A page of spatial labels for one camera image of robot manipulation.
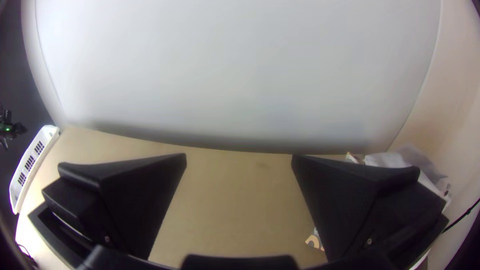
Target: white backdrop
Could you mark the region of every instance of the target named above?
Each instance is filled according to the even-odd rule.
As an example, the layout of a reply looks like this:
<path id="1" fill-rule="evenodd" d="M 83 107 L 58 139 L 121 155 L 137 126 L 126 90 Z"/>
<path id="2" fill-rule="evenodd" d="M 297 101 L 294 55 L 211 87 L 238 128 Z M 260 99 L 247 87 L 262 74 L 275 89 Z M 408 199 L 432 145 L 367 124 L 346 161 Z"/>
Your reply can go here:
<path id="1" fill-rule="evenodd" d="M 439 14 L 440 0 L 42 0 L 24 28 L 41 46 L 30 64 L 43 58 L 51 79 L 39 90 L 67 122 L 216 148 L 373 152 L 414 105 Z"/>

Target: beige wall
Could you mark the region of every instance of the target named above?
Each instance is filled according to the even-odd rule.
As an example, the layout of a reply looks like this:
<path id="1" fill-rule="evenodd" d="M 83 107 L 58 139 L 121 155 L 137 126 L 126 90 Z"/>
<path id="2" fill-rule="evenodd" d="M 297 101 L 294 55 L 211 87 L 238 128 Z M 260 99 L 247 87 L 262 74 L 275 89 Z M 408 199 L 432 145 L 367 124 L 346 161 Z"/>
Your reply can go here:
<path id="1" fill-rule="evenodd" d="M 443 0 L 436 49 L 404 127 L 390 149 L 412 142 L 449 175 L 456 220 L 480 197 L 480 17 L 471 0 Z M 462 244 L 478 207 L 442 234 L 428 257 L 444 269 Z"/>

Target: white plastic vent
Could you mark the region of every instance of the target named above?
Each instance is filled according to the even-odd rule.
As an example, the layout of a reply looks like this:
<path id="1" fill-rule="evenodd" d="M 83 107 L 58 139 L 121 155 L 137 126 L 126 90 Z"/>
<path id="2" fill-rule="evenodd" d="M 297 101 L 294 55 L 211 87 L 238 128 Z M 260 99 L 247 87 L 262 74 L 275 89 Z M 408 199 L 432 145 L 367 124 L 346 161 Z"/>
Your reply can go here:
<path id="1" fill-rule="evenodd" d="M 57 141 L 59 131 L 60 129 L 53 125 L 43 126 L 21 157 L 9 187 L 11 210 L 14 214 L 20 212 L 30 183 L 48 151 Z"/>

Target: white curved wall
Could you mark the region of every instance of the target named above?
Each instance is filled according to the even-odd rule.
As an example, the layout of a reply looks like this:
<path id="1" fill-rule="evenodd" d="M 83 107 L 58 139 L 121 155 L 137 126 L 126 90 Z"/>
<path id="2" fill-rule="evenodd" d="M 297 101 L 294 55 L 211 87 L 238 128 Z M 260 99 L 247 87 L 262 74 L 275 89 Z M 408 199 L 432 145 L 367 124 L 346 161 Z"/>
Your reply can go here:
<path id="1" fill-rule="evenodd" d="M 42 0 L 25 13 L 32 72 L 49 74 L 39 90 L 66 122 L 198 146 L 371 152 L 411 111 L 440 0 Z"/>
<path id="2" fill-rule="evenodd" d="M 471 0 L 443 0 L 437 45 L 423 89 L 391 149 L 410 142 L 451 183 L 450 223 L 480 198 L 480 16 Z M 428 255 L 443 270 L 479 212 L 474 208 L 442 234 Z"/>

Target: wooden table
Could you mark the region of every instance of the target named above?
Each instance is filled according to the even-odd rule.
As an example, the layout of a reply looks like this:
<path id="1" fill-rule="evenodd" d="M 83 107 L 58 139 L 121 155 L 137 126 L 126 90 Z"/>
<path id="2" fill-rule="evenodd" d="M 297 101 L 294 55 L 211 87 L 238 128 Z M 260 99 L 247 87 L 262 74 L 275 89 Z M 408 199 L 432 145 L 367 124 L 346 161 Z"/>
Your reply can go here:
<path id="1" fill-rule="evenodd" d="M 33 179 L 19 214 L 17 243 L 42 269 L 67 269 L 27 217 L 44 201 L 41 190 L 59 177 L 59 162 L 95 164 L 173 153 L 186 153 L 187 167 L 149 261 L 178 268 L 187 254 L 288 254 L 301 268 L 327 262 L 323 252 L 305 244 L 314 224 L 291 155 L 170 145 L 77 127 L 61 134 Z"/>

